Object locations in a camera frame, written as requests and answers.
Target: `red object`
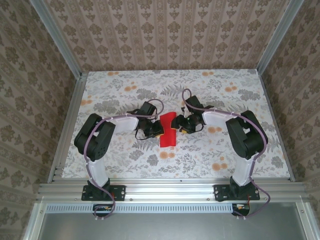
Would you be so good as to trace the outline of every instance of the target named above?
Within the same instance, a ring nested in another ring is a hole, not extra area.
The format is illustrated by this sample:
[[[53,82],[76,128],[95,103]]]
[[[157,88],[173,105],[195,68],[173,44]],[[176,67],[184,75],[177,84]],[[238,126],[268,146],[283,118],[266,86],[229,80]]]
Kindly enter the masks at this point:
[[[164,134],[160,136],[160,148],[175,147],[177,140],[177,130],[171,128],[172,120],[177,116],[176,112],[168,112],[160,116]]]

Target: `black mounting bracket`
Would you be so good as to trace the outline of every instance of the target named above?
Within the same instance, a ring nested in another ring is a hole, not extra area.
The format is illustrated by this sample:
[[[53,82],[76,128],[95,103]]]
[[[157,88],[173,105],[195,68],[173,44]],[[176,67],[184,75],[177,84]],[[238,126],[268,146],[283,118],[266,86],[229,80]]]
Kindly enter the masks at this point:
[[[230,177],[230,184],[213,185],[213,193],[218,202],[260,200],[259,190],[252,182],[245,186],[238,186],[232,177]]]
[[[82,189],[82,201],[111,201],[111,198],[99,188],[94,186],[90,181],[87,181]],[[125,185],[110,185],[110,180],[102,187],[107,190],[114,198],[115,201],[124,201],[126,198]]]

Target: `floral patterned surface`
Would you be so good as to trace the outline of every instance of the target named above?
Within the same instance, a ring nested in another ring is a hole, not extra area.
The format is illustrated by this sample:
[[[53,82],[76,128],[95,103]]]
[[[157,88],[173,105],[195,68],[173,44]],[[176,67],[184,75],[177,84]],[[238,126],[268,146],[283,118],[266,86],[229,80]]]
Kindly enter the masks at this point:
[[[73,141],[90,114],[119,115],[153,98],[163,100],[164,113],[180,114],[183,88],[190,88],[204,106],[237,113],[253,111],[269,138],[267,151],[257,160],[254,177],[289,177],[255,69],[90,72],[63,177],[88,177],[85,160]],[[213,125],[194,134],[177,133],[176,147],[166,148],[159,147],[158,138],[138,141],[133,132],[118,133],[112,137],[104,161],[112,178],[221,178],[233,173],[236,158],[227,128]]]

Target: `patterned wall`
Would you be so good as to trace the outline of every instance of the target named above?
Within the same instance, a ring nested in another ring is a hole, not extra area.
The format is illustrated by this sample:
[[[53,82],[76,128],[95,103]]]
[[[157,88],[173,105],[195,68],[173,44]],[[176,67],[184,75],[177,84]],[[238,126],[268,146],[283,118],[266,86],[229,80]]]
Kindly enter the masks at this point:
[[[298,181],[320,217],[320,1],[306,0],[262,78]]]
[[[19,239],[46,182],[75,80],[29,1],[0,1],[0,239]]]
[[[83,71],[254,69],[289,0],[45,0]]]

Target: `cable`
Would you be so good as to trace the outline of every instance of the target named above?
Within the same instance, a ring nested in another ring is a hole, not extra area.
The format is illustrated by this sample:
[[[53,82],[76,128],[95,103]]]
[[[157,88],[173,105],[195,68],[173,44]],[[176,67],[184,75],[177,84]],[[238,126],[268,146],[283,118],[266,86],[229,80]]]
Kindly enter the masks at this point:
[[[150,101],[158,101],[158,102],[160,102],[161,103],[161,107],[162,107],[161,111],[156,113],[155,115],[137,115],[137,114],[126,113],[126,114],[123,114],[123,115],[111,116],[111,117],[104,118],[100,122],[98,122],[97,125],[95,125],[95,127],[93,128],[92,132],[90,133],[90,135],[89,135],[89,137],[88,137],[88,139],[87,139],[87,141],[86,141],[86,143],[84,145],[83,157],[85,159],[86,170],[88,172],[88,175],[89,175],[89,178],[90,178],[92,184],[96,188],[98,188],[101,191],[105,192],[112,200],[112,209],[111,209],[111,211],[109,212],[109,214],[107,216],[103,217],[103,219],[104,218],[108,218],[114,212],[115,207],[116,207],[116,201],[115,201],[114,197],[110,194],[110,192],[108,192],[107,190],[105,190],[102,187],[100,187],[97,184],[97,182],[94,180],[94,178],[92,177],[92,174],[91,174],[90,169],[89,169],[89,161],[90,161],[90,159],[87,156],[87,150],[88,150],[89,142],[90,142],[91,138],[93,137],[94,133],[96,132],[96,130],[99,128],[99,126],[102,123],[104,123],[104,122],[106,122],[108,120],[119,119],[119,118],[123,118],[123,117],[156,118],[157,116],[159,116],[164,111],[164,108],[165,108],[164,102],[161,101],[160,99],[157,99],[157,98],[150,99],[148,102],[150,102]],[[94,216],[95,216],[95,219],[99,219],[99,218],[102,219],[102,217],[98,217],[97,216],[96,212],[97,212],[97,209],[95,209],[95,211],[93,213]]]
[[[202,125],[202,127],[199,130],[195,131],[195,133],[201,132],[204,129],[205,125],[203,125],[203,124],[201,124],[201,125]]]
[[[188,107],[192,108],[192,109],[195,109],[195,110],[200,110],[200,111],[205,111],[205,112],[217,112],[217,113],[221,113],[221,114],[224,114],[224,115],[231,115],[231,116],[235,116],[235,117],[239,117],[243,120],[245,120],[246,122],[248,122],[249,124],[251,124],[256,130],[257,132],[261,135],[262,137],[262,141],[263,141],[263,149],[261,152],[259,152],[257,155],[255,155],[253,157],[253,161],[252,161],[252,165],[251,165],[251,169],[250,169],[250,173],[249,173],[249,179],[251,181],[251,183],[257,188],[259,189],[261,192],[263,192],[265,195],[267,195],[268,199],[267,201],[264,203],[264,205],[257,211],[255,211],[254,213],[248,215],[248,216],[243,216],[241,213],[237,212],[237,211],[233,211],[234,213],[238,214],[240,217],[242,217],[243,219],[246,219],[246,218],[250,218],[250,217],[253,217],[255,216],[256,214],[260,213],[263,208],[265,208],[268,203],[270,202],[271,200],[271,196],[269,193],[267,193],[265,190],[263,190],[261,187],[259,187],[252,179],[252,174],[253,174],[253,171],[254,171],[254,167],[255,167],[255,164],[256,164],[256,160],[258,157],[260,157],[267,149],[267,140],[263,134],[263,132],[260,130],[260,128],[254,123],[252,122],[251,120],[249,120],[248,118],[240,115],[240,114],[237,114],[237,113],[234,113],[234,112],[228,112],[228,111],[223,111],[223,110],[219,110],[219,109],[209,109],[209,108],[199,108],[199,107],[195,107],[195,106],[192,106],[191,104],[187,103],[187,101],[185,100],[185,92],[188,91],[190,93],[190,97],[192,96],[192,92],[189,88],[185,88],[183,91],[182,91],[182,100],[184,102],[185,105],[187,105]]]
[[[147,136],[147,137],[145,137],[145,138],[137,138],[137,134],[138,134],[138,129],[135,131],[134,137],[135,137],[135,139],[137,139],[137,140],[139,140],[139,141],[141,141],[141,140],[147,140],[147,139],[154,138],[154,137],[157,136],[157,135],[150,135],[150,136]]]

